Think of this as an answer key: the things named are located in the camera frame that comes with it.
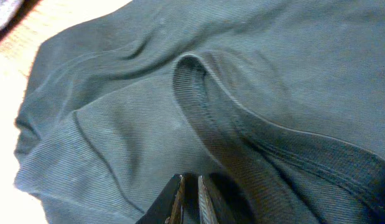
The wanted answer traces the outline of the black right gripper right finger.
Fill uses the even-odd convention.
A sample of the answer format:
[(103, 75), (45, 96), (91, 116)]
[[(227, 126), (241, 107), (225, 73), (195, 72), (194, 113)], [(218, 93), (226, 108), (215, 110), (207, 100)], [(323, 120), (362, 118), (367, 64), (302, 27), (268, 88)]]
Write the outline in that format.
[(235, 224), (236, 220), (214, 182), (198, 177), (198, 206), (201, 224)]

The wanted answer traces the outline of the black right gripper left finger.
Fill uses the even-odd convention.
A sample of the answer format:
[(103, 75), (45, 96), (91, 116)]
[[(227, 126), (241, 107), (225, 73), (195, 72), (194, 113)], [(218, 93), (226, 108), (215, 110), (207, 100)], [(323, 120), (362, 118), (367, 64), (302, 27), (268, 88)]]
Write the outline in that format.
[(185, 177), (175, 174), (136, 224), (182, 224)]

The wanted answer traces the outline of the black t-shirt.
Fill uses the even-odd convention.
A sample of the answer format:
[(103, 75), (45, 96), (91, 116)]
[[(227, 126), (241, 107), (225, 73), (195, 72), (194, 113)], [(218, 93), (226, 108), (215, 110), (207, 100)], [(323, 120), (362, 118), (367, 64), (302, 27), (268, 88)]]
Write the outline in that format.
[(175, 174), (238, 223), (385, 223), (385, 1), (132, 1), (38, 51), (15, 186), (135, 223)]

